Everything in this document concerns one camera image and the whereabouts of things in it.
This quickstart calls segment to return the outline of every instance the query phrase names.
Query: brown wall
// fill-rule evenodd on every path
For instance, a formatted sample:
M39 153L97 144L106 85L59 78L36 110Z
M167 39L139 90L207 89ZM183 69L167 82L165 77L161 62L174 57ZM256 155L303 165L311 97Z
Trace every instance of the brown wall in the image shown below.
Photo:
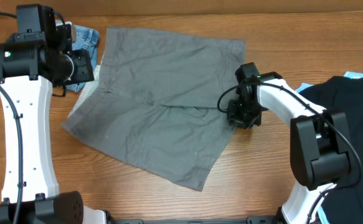
M0 0L0 11L38 2L64 16L361 11L363 0Z

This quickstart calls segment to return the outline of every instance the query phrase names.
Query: gray pants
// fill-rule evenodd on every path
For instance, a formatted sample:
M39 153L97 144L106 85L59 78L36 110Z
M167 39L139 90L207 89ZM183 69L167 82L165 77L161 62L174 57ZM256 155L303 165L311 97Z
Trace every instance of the gray pants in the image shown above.
M98 89L63 128L111 157L202 190L235 131L216 106L237 84L245 42L109 27L104 55Z

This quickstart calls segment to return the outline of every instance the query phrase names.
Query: black fabric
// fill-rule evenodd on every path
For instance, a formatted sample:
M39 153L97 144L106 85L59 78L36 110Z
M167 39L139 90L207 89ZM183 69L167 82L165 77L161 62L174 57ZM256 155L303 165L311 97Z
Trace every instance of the black fabric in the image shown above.
M363 78L333 77L326 83L303 90L301 94L327 109L346 113L351 141L363 165ZM340 185L352 183L356 178L357 169ZM331 192L323 202L323 209L331 224L363 223L363 176L355 189Z

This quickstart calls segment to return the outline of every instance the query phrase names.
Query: wooden table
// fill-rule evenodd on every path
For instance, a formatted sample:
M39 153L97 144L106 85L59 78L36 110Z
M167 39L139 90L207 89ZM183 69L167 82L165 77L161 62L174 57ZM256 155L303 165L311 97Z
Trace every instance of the wooden table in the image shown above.
M293 87L321 83L345 71L363 72L363 12L209 16L68 17L100 32L98 61L107 26L145 27L203 37L246 40L246 61L261 73L277 71ZM0 19L0 42L16 22ZM76 93L53 98L50 133L61 192L78 190L84 203L115 218L243 218L274 214L295 182L289 164L289 130L272 112L262 125L238 130L217 160L203 192L103 155L60 127ZM0 102L0 194L5 172L4 120Z

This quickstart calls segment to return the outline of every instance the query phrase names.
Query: wood grain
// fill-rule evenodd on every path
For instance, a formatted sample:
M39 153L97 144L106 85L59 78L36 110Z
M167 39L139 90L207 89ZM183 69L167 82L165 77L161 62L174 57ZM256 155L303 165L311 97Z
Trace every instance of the wood grain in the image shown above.
M0 9L15 13L20 4L50 6L63 16L136 16L363 11L363 0L0 0Z
M101 58L107 26L145 27L203 37L246 40L246 61L262 73L277 71L296 88L345 71L363 72L363 12L208 16L68 17L98 30ZM0 42L16 31L0 20ZM76 93L53 98L50 133L55 173L62 192L79 190L85 204L116 218L243 218L274 214L294 184L289 130L272 112L262 125L238 130L211 170L203 192L169 181L84 146L60 127ZM5 169L0 102L0 193Z

